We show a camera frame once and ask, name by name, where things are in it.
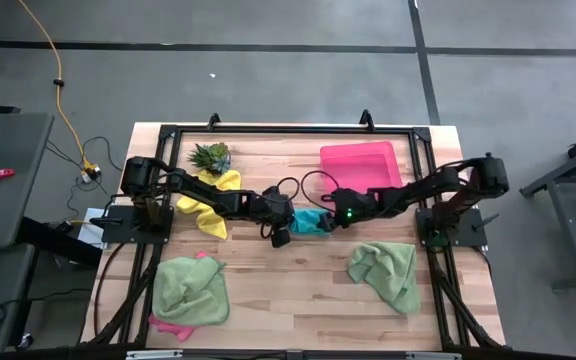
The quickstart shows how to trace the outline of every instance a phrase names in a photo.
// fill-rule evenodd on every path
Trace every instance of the pink plastic tray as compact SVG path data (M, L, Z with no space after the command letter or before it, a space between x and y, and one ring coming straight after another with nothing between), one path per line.
M371 187L402 186L395 150L388 141L324 146L319 155L323 171L332 175L340 187L365 193ZM331 193L335 183L323 177L326 191Z

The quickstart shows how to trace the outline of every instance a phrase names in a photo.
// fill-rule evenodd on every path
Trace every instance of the butcher block tabletop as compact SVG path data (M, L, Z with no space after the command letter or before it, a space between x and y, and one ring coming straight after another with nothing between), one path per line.
M161 125L136 123L127 158L154 156ZM462 159L455 127L431 126L429 129L437 166ZM301 179L305 173L319 169L322 146L374 141L392 143L403 183L414 181L408 138L403 135L184 133L177 166L196 173L198 170L187 159L195 143L224 142L232 155L232 168L241 173L241 188L261 193L284 177ZM170 151L168 145L165 161L169 159ZM426 175L428 171L421 144L419 153ZM294 190L295 185L290 182L282 184L282 192L292 194ZM305 190L311 198L318 199L324 193L323 178L319 175L309 177ZM174 195L172 204L179 198L180 195ZM314 207L302 194L293 203L295 208ZM339 228L328 237L293 235L292 242L280 249L272 248L269 239L262 239L259 225L254 223L227 221L228 238L221 240L199 231L195 225L196 214L176 212L170 241L163 248L162 261L180 256L194 257L203 251L225 263L223 271L230 299L230 317L222 325L197 328L183 343L174 335L159 333L151 326L147 347L440 350L428 260L425 250L418 244L415 208L411 206L393 219L377 219L348 229ZM354 284L346 274L352 251L360 244L372 241L408 243L417 247L419 313L397 313L382 302L370 286ZM82 341L94 337L94 292L114 246L104 251L99 264ZM151 246L148 248L145 264L150 258ZM100 329L125 299L135 251L136 245L127 244L108 268L98 304ZM494 340L505 343L486 262L470 248L455 248L454 257L465 304ZM135 306L130 339L137 332L142 300L143 294ZM450 332L457 340L454 310L446 296L444 301Z

